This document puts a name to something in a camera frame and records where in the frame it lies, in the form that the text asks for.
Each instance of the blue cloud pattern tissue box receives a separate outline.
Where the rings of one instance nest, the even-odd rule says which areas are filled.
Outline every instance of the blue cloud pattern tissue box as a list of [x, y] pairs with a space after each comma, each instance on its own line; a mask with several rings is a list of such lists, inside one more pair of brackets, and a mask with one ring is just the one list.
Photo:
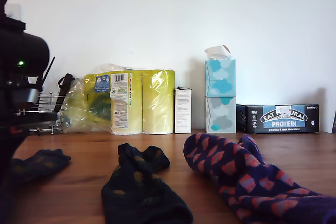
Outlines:
[[206, 132], [236, 132], [235, 97], [206, 97]]
[[205, 96], [236, 96], [236, 60], [205, 61]]

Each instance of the protein bar box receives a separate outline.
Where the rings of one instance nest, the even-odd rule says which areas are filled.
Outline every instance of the protein bar box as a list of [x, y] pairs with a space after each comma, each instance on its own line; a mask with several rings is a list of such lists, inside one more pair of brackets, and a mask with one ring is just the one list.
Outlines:
[[255, 133], [319, 132], [319, 105], [236, 105], [237, 130]]

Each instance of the wooden table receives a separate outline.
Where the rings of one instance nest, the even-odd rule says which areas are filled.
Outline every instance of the wooden table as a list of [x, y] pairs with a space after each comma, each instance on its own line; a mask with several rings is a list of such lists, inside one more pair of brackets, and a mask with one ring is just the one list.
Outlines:
[[[238, 141], [242, 134], [223, 134]], [[117, 148], [125, 142], [145, 150], [160, 147], [171, 161], [158, 174], [192, 211], [195, 224], [239, 223], [221, 201], [216, 186], [192, 172], [182, 150], [187, 134], [115, 136], [104, 132], [29, 137], [15, 157], [28, 158], [39, 149], [61, 148], [71, 164], [61, 173], [29, 183], [16, 192], [11, 224], [103, 224], [100, 190], [117, 166]], [[254, 135], [266, 162], [295, 182], [336, 196], [336, 136], [316, 134]]]

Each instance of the metal wire rack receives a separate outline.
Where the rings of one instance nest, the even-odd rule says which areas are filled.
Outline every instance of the metal wire rack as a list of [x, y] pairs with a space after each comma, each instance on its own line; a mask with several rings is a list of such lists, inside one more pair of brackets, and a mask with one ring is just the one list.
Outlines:
[[[21, 113], [23, 115], [26, 113], [50, 113], [54, 111], [55, 105], [64, 105], [64, 103], [62, 104], [57, 103], [57, 99], [61, 96], [52, 94], [53, 94], [52, 92], [49, 92], [49, 95], [43, 95], [43, 93], [41, 93], [40, 96], [38, 97], [36, 106], [30, 108], [29, 110], [23, 109]], [[57, 113], [57, 121], [55, 125], [36, 129], [29, 129], [29, 131], [37, 132], [38, 134], [40, 134], [40, 132], [51, 132], [52, 135], [55, 132], [62, 132], [62, 126], [64, 121], [63, 111], [64, 109], [63, 107], [61, 107], [60, 111]]]

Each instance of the plastic packaging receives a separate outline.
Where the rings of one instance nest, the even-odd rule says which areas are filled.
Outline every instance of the plastic packaging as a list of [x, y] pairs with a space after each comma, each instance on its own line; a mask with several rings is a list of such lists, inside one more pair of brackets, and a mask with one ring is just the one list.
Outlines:
[[83, 79], [75, 79], [64, 100], [64, 132], [85, 132], [91, 131], [92, 125], [89, 118], [93, 112], [87, 110], [86, 98], [84, 96]]
[[102, 65], [77, 80], [66, 97], [65, 132], [117, 135], [173, 132], [175, 72]]

